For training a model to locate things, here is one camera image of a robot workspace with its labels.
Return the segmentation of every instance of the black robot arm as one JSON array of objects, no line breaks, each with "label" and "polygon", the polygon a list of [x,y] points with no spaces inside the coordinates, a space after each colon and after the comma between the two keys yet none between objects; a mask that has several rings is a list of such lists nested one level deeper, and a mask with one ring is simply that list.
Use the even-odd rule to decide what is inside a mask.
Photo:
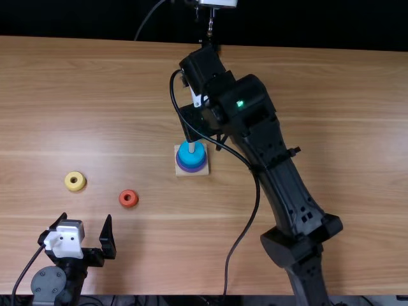
[{"label": "black robot arm", "polygon": [[[200,106],[180,109],[183,117],[205,136],[230,137],[261,182],[276,220],[261,242],[287,271],[298,306],[329,306],[321,272],[322,242],[340,232],[342,223],[326,214],[304,186],[291,160],[300,148],[286,148],[265,86],[254,75],[235,80],[210,47],[193,52],[180,67],[184,83],[201,95]],[[182,125],[188,141],[200,139]]]},{"label": "black robot arm", "polygon": [[82,221],[69,220],[66,213],[40,235],[38,244],[45,247],[55,266],[42,268],[33,277],[33,306],[76,306],[88,267],[102,267],[105,259],[115,259],[110,215],[99,236],[100,249],[81,247],[84,236]]}]

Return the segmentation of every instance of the black background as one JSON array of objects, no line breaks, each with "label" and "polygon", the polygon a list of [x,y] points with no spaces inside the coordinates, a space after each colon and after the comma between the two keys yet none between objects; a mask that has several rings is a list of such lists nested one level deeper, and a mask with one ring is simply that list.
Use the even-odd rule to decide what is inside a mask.
[{"label": "black background", "polygon": [[[158,0],[1,0],[0,34],[132,40]],[[391,1],[239,0],[219,11],[222,44],[408,50],[408,5]],[[196,43],[204,34],[185,0],[168,0],[140,40]]]}]

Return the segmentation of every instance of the wooden table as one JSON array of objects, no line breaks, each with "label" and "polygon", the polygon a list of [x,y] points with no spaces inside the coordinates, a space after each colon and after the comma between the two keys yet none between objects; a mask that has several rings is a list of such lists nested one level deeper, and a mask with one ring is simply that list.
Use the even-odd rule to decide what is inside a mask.
[{"label": "wooden table", "polygon": [[[0,38],[0,293],[11,289],[62,212],[99,247],[112,214],[117,259],[89,268],[83,293],[221,294],[224,261],[254,204],[240,161],[209,146],[210,176],[175,177],[183,140],[168,81],[197,45]],[[288,147],[316,201],[344,231],[324,244],[332,295],[401,294],[408,288],[408,54],[223,47],[239,78],[257,75],[278,110]],[[177,84],[180,104],[188,89]],[[69,192],[64,176],[88,184]],[[119,205],[135,189],[139,205]],[[259,236],[274,226],[262,197],[234,253],[231,294],[292,294]],[[30,293],[42,254],[20,285]]]}]

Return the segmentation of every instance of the yellow ring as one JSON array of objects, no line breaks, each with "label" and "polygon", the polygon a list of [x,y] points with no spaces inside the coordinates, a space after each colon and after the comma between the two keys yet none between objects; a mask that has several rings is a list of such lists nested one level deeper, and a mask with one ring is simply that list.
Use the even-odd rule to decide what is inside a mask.
[{"label": "yellow ring", "polygon": [[77,171],[69,172],[65,177],[65,186],[70,191],[78,191],[84,188],[87,179]]}]

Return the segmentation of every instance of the orange ring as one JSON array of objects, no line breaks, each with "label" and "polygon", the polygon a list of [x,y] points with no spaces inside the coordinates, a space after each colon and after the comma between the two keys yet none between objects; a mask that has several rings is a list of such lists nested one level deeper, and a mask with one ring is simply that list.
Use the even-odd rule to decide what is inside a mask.
[{"label": "orange ring", "polygon": [[123,190],[119,195],[119,203],[122,204],[123,207],[134,207],[138,202],[139,197],[133,190]]}]

